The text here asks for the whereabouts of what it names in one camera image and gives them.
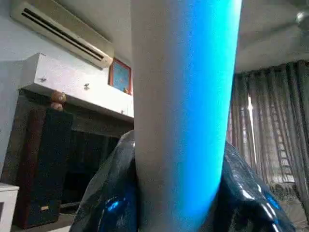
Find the blue light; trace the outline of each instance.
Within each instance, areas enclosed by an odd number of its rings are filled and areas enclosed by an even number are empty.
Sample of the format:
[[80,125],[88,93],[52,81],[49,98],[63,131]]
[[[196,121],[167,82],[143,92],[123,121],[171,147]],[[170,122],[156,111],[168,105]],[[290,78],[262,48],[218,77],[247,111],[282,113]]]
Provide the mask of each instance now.
[[116,208],[119,205],[119,202],[114,202],[110,207],[108,207],[108,211],[112,211],[114,208]]
[[266,195],[267,200],[277,209],[281,209],[280,205],[277,201],[269,194]]
[[220,184],[241,0],[184,2],[185,23],[178,30],[187,33],[186,41],[174,51],[186,59],[179,59],[183,86],[174,93],[175,111],[181,113],[174,153],[181,158],[174,177],[180,188],[173,194],[176,220],[196,221],[205,219]]

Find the ceiling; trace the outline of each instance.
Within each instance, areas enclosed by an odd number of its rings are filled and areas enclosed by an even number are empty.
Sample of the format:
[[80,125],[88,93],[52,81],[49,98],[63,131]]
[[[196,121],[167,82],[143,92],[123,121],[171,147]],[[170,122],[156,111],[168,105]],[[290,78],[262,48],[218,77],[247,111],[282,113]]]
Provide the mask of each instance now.
[[[130,0],[58,1],[113,42],[115,55],[131,64]],[[309,59],[309,37],[294,23],[299,9],[289,1],[243,0],[237,72]]]

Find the speaker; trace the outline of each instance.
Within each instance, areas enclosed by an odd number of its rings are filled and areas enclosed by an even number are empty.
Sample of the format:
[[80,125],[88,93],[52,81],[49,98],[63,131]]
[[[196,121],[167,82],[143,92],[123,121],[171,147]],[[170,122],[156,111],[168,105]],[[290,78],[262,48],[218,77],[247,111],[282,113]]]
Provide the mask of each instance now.
[[73,116],[53,109],[30,112],[17,174],[14,224],[20,228],[58,220]]

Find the wall shelf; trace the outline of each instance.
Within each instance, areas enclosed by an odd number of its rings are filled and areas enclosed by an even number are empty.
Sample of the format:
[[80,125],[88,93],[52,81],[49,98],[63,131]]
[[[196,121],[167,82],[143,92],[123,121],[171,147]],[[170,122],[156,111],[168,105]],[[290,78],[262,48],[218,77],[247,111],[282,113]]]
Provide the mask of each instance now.
[[104,78],[75,70],[42,53],[24,61],[19,88],[48,97],[55,90],[64,92],[68,103],[134,121],[132,96],[109,86]]

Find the white wall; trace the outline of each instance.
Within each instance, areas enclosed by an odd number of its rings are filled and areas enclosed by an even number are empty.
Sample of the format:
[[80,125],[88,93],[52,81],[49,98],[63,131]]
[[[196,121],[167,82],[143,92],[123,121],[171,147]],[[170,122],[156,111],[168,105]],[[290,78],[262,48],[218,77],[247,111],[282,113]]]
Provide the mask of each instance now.
[[107,84],[108,69],[98,68],[70,54],[61,46],[27,29],[10,18],[10,0],[0,0],[0,61],[24,60],[38,52],[78,70],[97,75]]
[[10,2],[10,0],[0,0],[0,175],[18,97],[15,84],[19,81],[18,74],[15,73],[19,70],[16,63],[7,61],[25,60],[42,52],[60,60],[63,64],[97,77],[97,83],[101,85],[107,85],[108,82],[107,68],[99,70],[43,36],[13,21],[10,18]]

